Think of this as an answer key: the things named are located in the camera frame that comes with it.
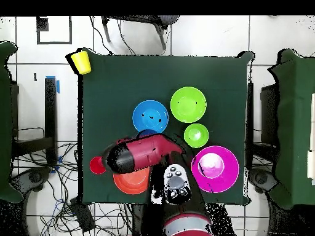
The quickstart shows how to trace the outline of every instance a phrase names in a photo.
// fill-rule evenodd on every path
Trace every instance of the blue tape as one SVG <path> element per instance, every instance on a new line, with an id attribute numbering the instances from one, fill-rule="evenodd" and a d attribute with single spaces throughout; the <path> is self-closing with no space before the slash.
<path id="1" fill-rule="evenodd" d="M 60 156 L 58 157 L 58 163 L 62 163 L 62 155 L 60 155 Z M 53 169 L 52 171 L 50 171 L 50 174 L 56 173 L 56 171 L 57 171 L 59 168 L 60 168 L 60 166 L 56 165 L 56 166 L 54 167 L 54 169 Z"/>
<path id="2" fill-rule="evenodd" d="M 57 93 L 60 93 L 60 89 L 59 89 L 59 80 L 56 83 L 56 89 L 57 89 Z"/>

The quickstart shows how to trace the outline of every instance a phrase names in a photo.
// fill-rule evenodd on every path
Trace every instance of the yellow cup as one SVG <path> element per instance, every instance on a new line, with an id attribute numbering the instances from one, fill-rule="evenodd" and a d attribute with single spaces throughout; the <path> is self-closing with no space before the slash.
<path id="1" fill-rule="evenodd" d="M 71 59 L 73 60 L 74 65 L 76 65 L 79 74 L 87 74 L 91 72 L 89 56 L 85 50 L 72 54 Z"/>

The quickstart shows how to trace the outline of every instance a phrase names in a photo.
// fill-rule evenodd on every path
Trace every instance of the chair leg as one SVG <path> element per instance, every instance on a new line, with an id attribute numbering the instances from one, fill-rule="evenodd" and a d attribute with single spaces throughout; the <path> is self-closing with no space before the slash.
<path id="1" fill-rule="evenodd" d="M 163 38 L 164 30 L 162 29 L 161 26 L 157 25 L 156 23 L 153 23 L 153 25 L 154 25 L 154 27 L 155 27 L 155 29 L 157 31 L 157 34 L 160 37 L 162 48 L 163 48 L 163 50 L 165 50 L 166 49 L 166 45 L 165 45 L 164 38 Z"/>
<path id="2" fill-rule="evenodd" d="M 107 18 L 102 18 L 102 24 L 103 24 L 103 27 L 104 27 L 106 40 L 107 40 L 107 42 L 111 42 L 110 35 L 108 34 L 107 22 L 108 22 Z"/>

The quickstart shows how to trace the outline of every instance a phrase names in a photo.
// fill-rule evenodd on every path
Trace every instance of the green tablecloth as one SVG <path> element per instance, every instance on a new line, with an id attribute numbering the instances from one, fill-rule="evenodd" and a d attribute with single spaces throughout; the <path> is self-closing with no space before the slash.
<path id="1" fill-rule="evenodd" d="M 307 178 L 315 58 L 298 57 L 290 49 L 279 56 L 279 63 L 270 69 L 280 90 L 280 153 L 275 172 L 279 184 L 269 195 L 281 208 L 289 209 L 294 205 L 315 205 L 315 186 Z"/>
<path id="2" fill-rule="evenodd" d="M 23 199 L 21 193 L 9 184 L 12 172 L 12 106 L 10 80 L 7 60 L 17 51 L 11 42 L 0 42 L 0 199 L 17 203 Z"/>
<path id="3" fill-rule="evenodd" d="M 202 191 L 205 202 L 248 202 L 244 190 L 244 133 L 247 98 L 247 64 L 252 52 L 239 57 L 103 56 L 88 49 L 92 72 L 83 75 L 83 202 L 146 203 L 147 192 L 127 195 L 115 185 L 112 175 L 95 175 L 90 160 L 110 143 L 137 131 L 132 123 L 134 108 L 144 100 L 157 100 L 169 112 L 166 135 L 183 136 L 188 124 L 170 111 L 170 99 L 181 87 L 203 92 L 207 110 L 198 121 L 207 127 L 209 141 L 232 151 L 239 161 L 239 177 L 222 193 Z"/>

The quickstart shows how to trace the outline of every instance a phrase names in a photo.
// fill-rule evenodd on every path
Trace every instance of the chair wheel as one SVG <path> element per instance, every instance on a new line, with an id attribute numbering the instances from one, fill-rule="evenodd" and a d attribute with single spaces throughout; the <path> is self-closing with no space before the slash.
<path id="1" fill-rule="evenodd" d="M 259 188 L 259 187 L 257 187 L 257 186 L 255 186 L 255 191 L 257 192 L 257 193 L 259 193 L 259 194 L 263 194 L 264 192 L 263 192 L 263 189 L 261 189 L 261 188 Z"/>
<path id="2" fill-rule="evenodd" d="M 41 184 L 40 186 L 35 187 L 35 188 L 33 189 L 33 192 L 39 192 L 39 191 L 41 191 L 43 188 L 44 188 L 44 185 Z"/>

